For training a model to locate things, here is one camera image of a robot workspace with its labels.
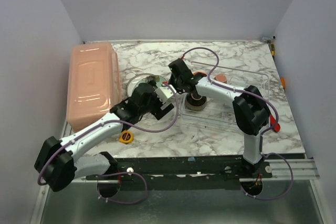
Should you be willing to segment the orange bowl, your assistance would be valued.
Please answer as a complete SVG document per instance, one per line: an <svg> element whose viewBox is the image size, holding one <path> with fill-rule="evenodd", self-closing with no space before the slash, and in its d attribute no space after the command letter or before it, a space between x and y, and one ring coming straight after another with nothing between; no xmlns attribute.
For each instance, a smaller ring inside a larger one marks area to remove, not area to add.
<svg viewBox="0 0 336 224"><path fill-rule="evenodd" d="M204 73L204 72L194 72L194 73L193 73L193 75L197 75L197 74L201 74L202 76L207 76L207 74Z"/></svg>

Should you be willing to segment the beige bowl dark rim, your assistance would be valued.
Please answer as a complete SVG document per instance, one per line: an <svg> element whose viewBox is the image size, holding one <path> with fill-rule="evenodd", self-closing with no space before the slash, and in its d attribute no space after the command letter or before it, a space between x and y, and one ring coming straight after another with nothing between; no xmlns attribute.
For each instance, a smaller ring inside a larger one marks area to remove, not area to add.
<svg viewBox="0 0 336 224"><path fill-rule="evenodd" d="M201 96L195 99L192 94L188 94L185 99L185 106L191 111L201 111L207 105L207 97Z"/></svg>

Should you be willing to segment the white plate red characters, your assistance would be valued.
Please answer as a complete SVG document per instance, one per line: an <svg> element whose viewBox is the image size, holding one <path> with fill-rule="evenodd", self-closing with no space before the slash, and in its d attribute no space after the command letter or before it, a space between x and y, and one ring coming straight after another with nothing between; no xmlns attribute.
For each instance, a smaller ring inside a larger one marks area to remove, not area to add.
<svg viewBox="0 0 336 224"><path fill-rule="evenodd" d="M141 83L149 83L157 79L156 75L150 73L142 73L133 77L127 84L126 94L130 97L133 90Z"/></svg>

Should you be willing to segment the pink floral mug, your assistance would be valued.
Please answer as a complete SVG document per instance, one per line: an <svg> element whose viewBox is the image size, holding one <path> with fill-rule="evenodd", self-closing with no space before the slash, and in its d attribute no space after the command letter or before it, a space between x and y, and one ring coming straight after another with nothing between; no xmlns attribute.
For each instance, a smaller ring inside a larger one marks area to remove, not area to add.
<svg viewBox="0 0 336 224"><path fill-rule="evenodd" d="M221 83L227 83L227 77L224 74L218 74L214 79Z"/></svg>

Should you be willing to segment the mint floral round plate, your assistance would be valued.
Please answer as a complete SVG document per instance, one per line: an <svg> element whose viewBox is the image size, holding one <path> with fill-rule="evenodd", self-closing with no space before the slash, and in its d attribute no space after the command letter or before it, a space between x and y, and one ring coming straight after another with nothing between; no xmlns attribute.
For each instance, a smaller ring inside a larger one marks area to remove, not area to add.
<svg viewBox="0 0 336 224"><path fill-rule="evenodd" d="M162 87L163 84L167 83L167 80L159 75L151 74L143 79L144 83L150 84L154 88Z"/></svg>

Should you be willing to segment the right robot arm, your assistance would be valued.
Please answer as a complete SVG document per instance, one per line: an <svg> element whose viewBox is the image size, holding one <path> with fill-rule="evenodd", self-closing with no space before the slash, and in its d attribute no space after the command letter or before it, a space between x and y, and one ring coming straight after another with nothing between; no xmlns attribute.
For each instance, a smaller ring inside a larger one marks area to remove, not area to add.
<svg viewBox="0 0 336 224"><path fill-rule="evenodd" d="M264 158L262 134L269 124L271 115L256 86L235 88L211 78L211 72L193 74L183 59L178 58L169 64L171 76L169 84L179 93L185 93L185 105L189 110L201 111L207 100L213 99L233 109L236 124L244 133L242 170L251 176L260 167Z"/></svg>

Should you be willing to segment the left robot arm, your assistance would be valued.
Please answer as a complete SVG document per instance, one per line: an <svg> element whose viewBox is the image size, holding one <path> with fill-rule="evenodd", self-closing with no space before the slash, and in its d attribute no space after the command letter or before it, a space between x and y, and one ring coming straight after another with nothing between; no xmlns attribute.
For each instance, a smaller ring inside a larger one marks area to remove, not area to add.
<svg viewBox="0 0 336 224"><path fill-rule="evenodd" d="M47 138L39 151L34 164L38 172L37 184L49 185L53 191L67 187L78 170L75 163L90 149L109 136L136 127L142 117L150 113L157 120L168 114L175 106L161 107L170 99L176 98L171 85L154 88L151 84L139 84L132 95L114 105L102 118L77 133L62 139Z"/></svg>

